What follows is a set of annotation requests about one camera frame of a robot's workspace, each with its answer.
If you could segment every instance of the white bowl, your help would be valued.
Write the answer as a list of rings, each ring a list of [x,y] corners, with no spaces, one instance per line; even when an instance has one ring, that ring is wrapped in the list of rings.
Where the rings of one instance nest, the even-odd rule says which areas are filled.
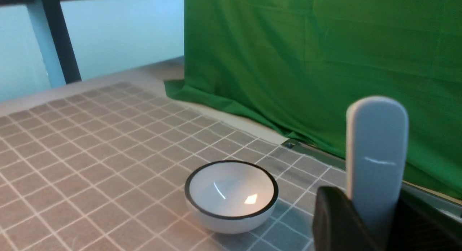
[[[193,217],[212,231],[237,234],[263,224],[274,210],[278,185],[248,162],[225,160],[195,170],[184,187]]]

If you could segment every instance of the green screen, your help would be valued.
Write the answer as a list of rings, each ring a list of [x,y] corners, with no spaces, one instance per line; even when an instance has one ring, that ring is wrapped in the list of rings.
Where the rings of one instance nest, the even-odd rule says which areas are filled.
[[[245,116],[345,157],[345,112],[409,113],[404,179],[462,198],[462,0],[185,0],[177,100]]]

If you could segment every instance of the black bowl rim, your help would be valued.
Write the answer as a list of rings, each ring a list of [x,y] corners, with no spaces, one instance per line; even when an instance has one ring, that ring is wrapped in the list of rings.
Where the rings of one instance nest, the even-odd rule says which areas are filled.
[[[191,184],[192,179],[194,178],[194,176],[195,176],[198,172],[200,172],[202,169],[205,169],[206,167],[209,167],[209,166],[212,166],[212,165],[218,164],[218,163],[241,163],[241,164],[247,164],[247,165],[249,165],[249,166],[252,166],[252,167],[254,167],[254,168],[257,168],[257,169],[262,170],[262,171],[269,177],[269,179],[271,180],[271,182],[273,183],[274,192],[273,192],[273,196],[272,196],[271,200],[268,202],[268,204],[267,204],[266,206],[264,206],[263,208],[261,208],[260,210],[254,212],[254,213],[250,213],[250,214],[248,214],[248,215],[242,215],[242,216],[223,216],[223,215],[218,215],[218,214],[209,212],[209,211],[204,210],[203,208],[201,208],[201,207],[193,200],[193,198],[191,197],[191,193],[190,193],[190,190],[189,190],[189,186],[190,186],[190,184]],[[192,172],[192,173],[188,176],[188,178],[186,179],[186,183],[185,183],[185,185],[184,185],[184,193],[185,193],[185,195],[186,195],[186,199],[187,199],[196,209],[198,209],[201,213],[204,213],[205,215],[208,215],[208,216],[213,217],[213,218],[222,219],[222,220],[242,220],[242,219],[247,219],[247,218],[251,218],[251,217],[258,216],[258,215],[264,213],[265,211],[267,211],[268,209],[270,209],[270,208],[276,203],[276,200],[278,199],[279,188],[278,188],[278,184],[276,183],[276,180],[274,179],[274,177],[273,177],[268,171],[266,171],[265,169],[263,169],[263,168],[257,166],[256,164],[252,164],[252,163],[245,162],[245,161],[240,161],[240,160],[222,160],[222,161],[214,161],[214,162],[205,164],[205,165],[199,167],[198,169],[194,170],[194,172]]]

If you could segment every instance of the light blue wall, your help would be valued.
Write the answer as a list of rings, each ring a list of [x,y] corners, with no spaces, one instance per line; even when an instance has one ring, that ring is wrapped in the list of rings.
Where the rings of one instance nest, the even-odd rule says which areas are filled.
[[[184,54],[183,0],[61,4],[82,79]]]
[[[183,5],[183,0],[63,2],[82,79],[183,55]],[[49,88],[26,7],[0,7],[0,100]]]
[[[0,7],[0,100],[49,88],[26,7]]]

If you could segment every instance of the grid mat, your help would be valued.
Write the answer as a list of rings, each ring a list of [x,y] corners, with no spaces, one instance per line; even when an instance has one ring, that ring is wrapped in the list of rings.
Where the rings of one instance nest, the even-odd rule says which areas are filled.
[[[345,173],[129,83],[0,118],[2,251],[306,251],[321,185]],[[279,185],[270,220],[238,235],[189,215],[187,176],[239,159]]]

